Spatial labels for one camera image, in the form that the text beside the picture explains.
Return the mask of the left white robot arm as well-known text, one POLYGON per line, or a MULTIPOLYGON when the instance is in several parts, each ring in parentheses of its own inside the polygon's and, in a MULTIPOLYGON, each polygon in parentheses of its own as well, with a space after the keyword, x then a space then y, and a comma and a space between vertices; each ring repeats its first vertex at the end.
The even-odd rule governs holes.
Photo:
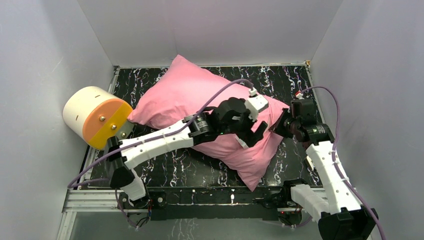
POLYGON ((231 97, 217 107, 207 106, 199 113, 141 137, 123 140, 110 137, 105 146, 109 186, 122 190, 136 208, 144 208, 150 198, 145 183, 135 171, 138 165, 174 150, 213 142, 222 135, 236 135, 245 146, 253 147, 263 139, 268 124, 262 121, 256 131, 252 127, 268 106, 262 95, 248 99, 231 97))

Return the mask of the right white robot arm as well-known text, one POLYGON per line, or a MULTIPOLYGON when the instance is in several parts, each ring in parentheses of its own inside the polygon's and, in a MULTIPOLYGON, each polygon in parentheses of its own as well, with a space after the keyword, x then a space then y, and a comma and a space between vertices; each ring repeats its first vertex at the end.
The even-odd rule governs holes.
POLYGON ((267 208, 302 207, 317 222, 323 240, 367 240, 376 226, 375 209, 366 209, 346 184, 347 177, 337 160, 336 142, 328 125, 314 116, 311 99, 294 99, 284 109, 271 131, 284 138, 296 139, 311 158, 320 177, 326 198, 320 197, 302 178, 286 180, 278 193, 265 198, 267 208))

